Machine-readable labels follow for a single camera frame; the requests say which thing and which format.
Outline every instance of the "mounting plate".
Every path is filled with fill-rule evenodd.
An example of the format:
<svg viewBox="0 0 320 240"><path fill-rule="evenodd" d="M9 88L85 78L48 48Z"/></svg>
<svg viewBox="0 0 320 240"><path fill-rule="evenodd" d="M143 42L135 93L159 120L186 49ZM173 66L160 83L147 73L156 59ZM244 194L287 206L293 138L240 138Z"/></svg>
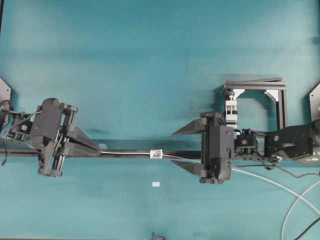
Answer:
<svg viewBox="0 0 320 240"><path fill-rule="evenodd" d="M320 83L309 93L311 122L320 119Z"/></svg>
<svg viewBox="0 0 320 240"><path fill-rule="evenodd" d="M3 81L0 77L0 102L4 100L9 100L11 98L11 88ZM9 115L5 117L2 128L4 128L9 123Z"/></svg>

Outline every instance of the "teal background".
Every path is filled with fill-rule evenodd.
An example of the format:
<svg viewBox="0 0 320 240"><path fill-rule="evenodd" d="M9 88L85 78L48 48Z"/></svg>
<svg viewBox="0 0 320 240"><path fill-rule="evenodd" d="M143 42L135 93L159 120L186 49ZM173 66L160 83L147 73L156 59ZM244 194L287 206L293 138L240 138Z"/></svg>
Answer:
<svg viewBox="0 0 320 240"><path fill-rule="evenodd" d="M109 148L196 150L199 136L170 134L200 112L221 112L226 80L283 77L289 124L309 122L306 96L320 81L319 20L316 0L6 0L0 76L18 111L59 98L79 107L77 125ZM262 93L244 94L238 112L240 128L276 128ZM167 160L68 159L58 179L36 170L32 158L0 168L0 237L274 240L295 200L238 173L222 185L199 184ZM252 171L299 193L319 179ZM320 186L307 194L318 208L319 194ZM299 203L285 239L316 217ZM303 239L319 234L317 225Z"/></svg>

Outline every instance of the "wire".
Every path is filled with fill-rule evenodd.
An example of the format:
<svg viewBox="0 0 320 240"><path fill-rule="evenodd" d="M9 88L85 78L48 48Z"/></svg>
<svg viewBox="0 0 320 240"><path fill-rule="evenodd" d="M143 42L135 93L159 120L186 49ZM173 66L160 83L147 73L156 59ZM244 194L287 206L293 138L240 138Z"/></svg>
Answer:
<svg viewBox="0 0 320 240"><path fill-rule="evenodd" d="M296 178L296 179L299 179L299 178L302 178L302 177L305 177L305 176L318 176L320 177L320 174L318 173L315 173L315 172L308 172L308 173L305 173L305 174L302 174L302 175L294 175L292 172L282 168L282 167L279 167L278 165L276 164L273 164L272 166L271 165L267 165L267 164L250 164L250 165L237 165L237 164L234 164L232 162L229 162L231 165L237 167L237 168L249 168L249 167L272 167L274 166L275 168L281 170L281 171L284 171L285 173L287 174L290 174L292 177Z"/></svg>
<svg viewBox="0 0 320 240"><path fill-rule="evenodd" d="M169 155L169 154L163 154L162 156L169 157L169 158L174 158L174 159L187 160L187 161L194 162L194 163L201 163L200 160L188 159L188 158L184 158L184 157L180 157L180 156L174 156L174 155Z"/></svg>
<svg viewBox="0 0 320 240"><path fill-rule="evenodd" d="M285 228L286 228L286 224L287 224L287 221L288 221L288 217L291 213L291 211L294 209L295 205L299 202L299 200L301 199L301 197L303 197L307 192L309 192L311 189L313 189L317 184L320 184L320 181L317 181L316 183L312 184L310 187L308 187L307 190L305 190L301 195L300 197L298 197L295 202L291 205L289 211L287 212L285 218L284 218L284 221L283 221L283 224L282 224L282 230L281 230L281 240L284 240L284 235L285 235Z"/></svg>
<svg viewBox="0 0 320 240"><path fill-rule="evenodd" d="M267 181L267 182L269 182L271 184L274 184L274 185L276 185L276 186L288 191L289 193L291 193L291 194L295 195L296 197L300 198L301 200L303 200L306 204L308 204L314 211L316 211L320 215L320 211L315 206L313 206L308 200L306 200L303 196L299 195L298 193L296 193L296 192L292 191L291 189L287 188L286 186L284 186L284 185L282 185L282 184L280 184L280 183L278 183L276 181L272 181L269 178L254 174L254 173L249 172L249 171L243 171L243 170L240 170L240 169L237 169L237 168L234 168L234 167L232 167L231 169L233 171L235 171L235 172L238 172L238 173L242 173L242 174L246 174L246 175L258 178L258 179L262 179L264 181Z"/></svg>
<svg viewBox="0 0 320 240"><path fill-rule="evenodd" d="M5 135L4 135L4 139L3 139L3 143L4 143L4 150L5 150L5 156L4 156L4 159L2 160L1 162L1 166L5 165L5 163L7 162L7 159L8 159L8 154L10 153L10 149L8 147L8 143L7 143L7 138L8 138L8 134L10 132L10 130L22 123L24 123L25 121L28 121L29 119L32 118L33 115L36 115L36 114L41 114L42 111L35 111L33 113L31 113L28 117L26 117L25 119L22 119L21 121L18 121L16 122L15 124L13 124L11 127L8 128L8 130L5 132Z"/></svg>
<svg viewBox="0 0 320 240"><path fill-rule="evenodd" d="M118 152L118 151L101 151L102 154L120 154L120 155L149 155L150 156L150 152ZM193 160L193 159L188 159L188 158L184 158L184 157L180 157L180 156L175 156L175 155L169 155L169 154L162 154L162 156L164 157L169 157L169 158L174 158L174 159L181 159L181 160L187 160L187 161L191 161L194 163L200 163L199 160Z"/></svg>
<svg viewBox="0 0 320 240"><path fill-rule="evenodd" d="M294 240L299 240L303 235L305 235L306 232L308 232L317 222L320 221L320 217L315 220L313 223L311 223L297 238Z"/></svg>
<svg viewBox="0 0 320 240"><path fill-rule="evenodd" d="M302 177L305 177L305 176L308 176L308 175L315 175L315 176L320 176L320 174L318 173L315 173L315 172L308 172L308 173L305 173L305 174L302 174L302 175L294 175L292 172L282 168L282 167L279 167L278 165L274 165L277 169L280 169L281 171L284 171L285 173L287 174L290 174L291 176L295 177L296 179L299 179L299 178L302 178Z"/></svg>
<svg viewBox="0 0 320 240"><path fill-rule="evenodd" d="M102 154L123 154L123 155L150 155L149 152L118 152L118 151L101 151Z"/></svg>

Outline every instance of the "white clamp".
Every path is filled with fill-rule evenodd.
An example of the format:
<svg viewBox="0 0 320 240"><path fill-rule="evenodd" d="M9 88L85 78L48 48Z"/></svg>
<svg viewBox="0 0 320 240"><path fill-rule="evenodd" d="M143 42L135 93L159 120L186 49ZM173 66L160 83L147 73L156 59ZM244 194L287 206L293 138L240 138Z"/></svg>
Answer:
<svg viewBox="0 0 320 240"><path fill-rule="evenodd" d="M150 159L162 159L163 151L162 149L150 150Z"/></svg>

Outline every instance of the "screw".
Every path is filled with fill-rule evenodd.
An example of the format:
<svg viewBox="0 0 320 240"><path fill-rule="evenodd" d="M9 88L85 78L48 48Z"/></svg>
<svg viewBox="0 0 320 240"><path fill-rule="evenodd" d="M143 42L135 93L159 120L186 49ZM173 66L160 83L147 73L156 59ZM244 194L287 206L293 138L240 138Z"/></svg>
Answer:
<svg viewBox="0 0 320 240"><path fill-rule="evenodd" d="M22 125L22 126L21 126L21 130L22 130L22 131L25 131L25 130L27 130L27 129L28 129L27 125Z"/></svg>

